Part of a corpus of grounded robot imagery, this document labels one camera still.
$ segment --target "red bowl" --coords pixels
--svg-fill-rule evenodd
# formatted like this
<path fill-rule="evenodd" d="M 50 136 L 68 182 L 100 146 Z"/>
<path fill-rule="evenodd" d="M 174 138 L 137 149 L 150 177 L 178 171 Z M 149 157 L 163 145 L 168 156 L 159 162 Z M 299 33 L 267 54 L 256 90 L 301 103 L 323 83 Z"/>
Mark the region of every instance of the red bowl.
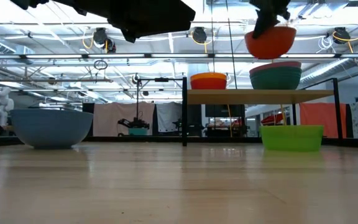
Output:
<path fill-rule="evenodd" d="M 271 60 L 287 53 L 293 45 L 296 29 L 291 27 L 272 27 L 260 37 L 254 39 L 249 32 L 246 34 L 248 51 L 256 58 Z"/>
<path fill-rule="evenodd" d="M 199 78 L 190 82 L 193 90 L 225 90 L 227 80 L 221 78 Z"/>
<path fill-rule="evenodd" d="M 269 68 L 278 68 L 278 67 L 296 67 L 301 68 L 302 63 L 301 62 L 275 62 L 275 63 L 269 63 L 267 65 L 262 65 L 256 68 L 253 68 L 249 70 L 249 75 L 251 76 L 253 73 L 258 72 L 260 70 L 265 70 Z"/>

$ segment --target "orange bowl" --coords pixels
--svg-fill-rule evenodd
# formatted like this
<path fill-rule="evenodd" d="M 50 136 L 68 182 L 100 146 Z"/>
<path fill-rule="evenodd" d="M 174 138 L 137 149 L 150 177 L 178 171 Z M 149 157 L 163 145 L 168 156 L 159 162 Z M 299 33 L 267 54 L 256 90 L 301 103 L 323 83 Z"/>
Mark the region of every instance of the orange bowl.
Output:
<path fill-rule="evenodd" d="M 222 78 L 199 78 L 190 82 L 194 90 L 225 90 L 227 80 Z"/>
<path fill-rule="evenodd" d="M 197 80 L 199 78 L 220 78 L 226 80 L 226 75 L 218 72 L 205 72 L 191 76 L 190 81 Z"/>
<path fill-rule="evenodd" d="M 287 53 L 295 40 L 296 29 L 291 27 L 272 27 L 254 39 L 249 32 L 246 43 L 249 53 L 258 59 L 275 59 Z"/>

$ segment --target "pink bowl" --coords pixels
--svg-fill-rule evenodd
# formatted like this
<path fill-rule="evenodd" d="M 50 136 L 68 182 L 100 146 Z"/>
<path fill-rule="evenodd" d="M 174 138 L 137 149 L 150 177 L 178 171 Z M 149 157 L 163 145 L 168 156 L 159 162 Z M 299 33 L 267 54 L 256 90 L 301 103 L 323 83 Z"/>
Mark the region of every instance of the pink bowl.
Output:
<path fill-rule="evenodd" d="M 253 73 L 260 71 L 260 70 L 265 70 L 265 69 L 269 69 L 269 68 L 278 68 L 278 67 L 296 67 L 296 68 L 301 68 L 302 63 L 301 62 L 275 62 L 275 63 L 269 63 L 267 65 L 262 65 L 256 68 L 253 68 L 251 70 L 249 70 L 249 75 L 251 76 Z"/>

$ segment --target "orange curtain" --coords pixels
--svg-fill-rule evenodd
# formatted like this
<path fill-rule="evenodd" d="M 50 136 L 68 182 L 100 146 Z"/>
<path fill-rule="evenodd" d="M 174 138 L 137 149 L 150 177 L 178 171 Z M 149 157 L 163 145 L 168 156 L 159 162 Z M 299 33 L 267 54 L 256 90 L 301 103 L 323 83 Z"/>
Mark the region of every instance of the orange curtain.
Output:
<path fill-rule="evenodd" d="M 334 103 L 301 103 L 302 125 L 323 125 L 324 136 L 338 138 Z M 341 123 L 343 138 L 346 138 L 346 104 L 341 104 Z"/>

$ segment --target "ceiling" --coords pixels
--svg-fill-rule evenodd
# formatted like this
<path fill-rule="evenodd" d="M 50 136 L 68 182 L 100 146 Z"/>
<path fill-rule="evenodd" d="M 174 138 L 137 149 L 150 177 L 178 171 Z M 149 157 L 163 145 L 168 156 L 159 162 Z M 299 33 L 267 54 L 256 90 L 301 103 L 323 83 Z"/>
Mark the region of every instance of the ceiling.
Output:
<path fill-rule="evenodd" d="M 103 54 L 104 49 L 99 49 L 95 45 L 88 49 L 84 46 L 84 43 L 87 46 L 91 45 L 91 36 L 95 28 L 105 27 L 108 36 L 114 40 L 117 46 L 118 54 L 223 54 L 231 53 L 232 48 L 236 54 L 248 53 L 244 34 L 254 29 L 257 15 L 253 7 L 231 4 L 229 5 L 229 13 L 227 13 L 226 6 L 217 5 L 213 7 L 211 16 L 211 7 L 205 4 L 204 0 L 186 0 L 184 2 L 196 11 L 196 19 L 190 30 L 144 37 L 132 44 L 126 42 L 121 31 L 109 25 L 103 17 L 93 14 L 81 16 L 71 7 L 53 1 L 38 5 L 35 9 L 30 8 L 28 11 L 24 11 L 9 0 L 0 0 L 0 41 L 9 46 L 26 46 L 33 50 L 35 54 Z M 301 9 L 302 7 L 291 7 L 291 18 L 296 19 Z M 297 29 L 297 36 L 289 54 L 315 54 L 316 52 L 323 54 L 349 50 L 347 45 L 338 44 L 332 44 L 332 47 L 326 50 L 322 49 L 322 36 L 326 35 L 327 32 L 332 32 L 335 27 L 345 27 L 352 37 L 358 37 L 358 7 L 345 7 L 334 12 L 327 10 L 313 14 L 305 20 L 295 20 L 290 24 Z M 230 27 L 227 22 L 227 15 L 230 18 Z M 191 38 L 191 31 L 194 27 L 204 27 L 210 40 L 214 32 L 215 40 L 213 43 L 206 47 L 196 44 Z M 357 44 L 358 40 L 352 42 L 353 46 Z M 95 78 L 98 74 L 99 79 L 107 77 L 114 81 L 111 83 L 81 83 L 79 88 L 128 89 L 135 88 L 135 85 L 132 84 L 132 78 L 135 74 L 138 74 L 141 78 L 181 78 L 182 76 L 192 75 L 188 65 L 197 63 L 207 65 L 206 72 L 209 69 L 210 71 L 227 73 L 230 79 L 228 87 L 234 88 L 235 85 L 233 62 L 230 60 L 217 60 L 215 63 L 212 60 L 154 60 L 151 58 L 110 59 L 107 61 L 109 67 L 99 73 L 93 68 L 94 60 L 89 60 L 87 63 L 78 60 L 34 60 L 32 65 L 19 64 L 13 60 L 0 60 L 0 67 L 18 74 L 19 77 L 25 76 L 25 67 L 27 67 L 27 75 L 34 73 L 31 76 L 34 79 L 50 77 L 90 79 Z M 250 88 L 249 70 L 264 63 L 237 60 L 235 62 L 237 87 Z M 304 60 L 302 69 L 307 70 L 313 65 L 316 65 L 316 63 Z M 67 83 L 44 84 L 43 88 L 62 89 L 68 88 L 68 86 L 70 84 Z M 150 82 L 144 88 L 177 88 L 178 90 L 152 92 L 148 97 L 143 96 L 143 98 L 165 100 L 181 98 L 180 86 L 174 82 L 164 84 Z M 100 92 L 98 95 L 106 101 L 133 101 L 129 94 L 124 92 Z M 70 99 L 83 100 L 78 95 L 70 95 Z"/>

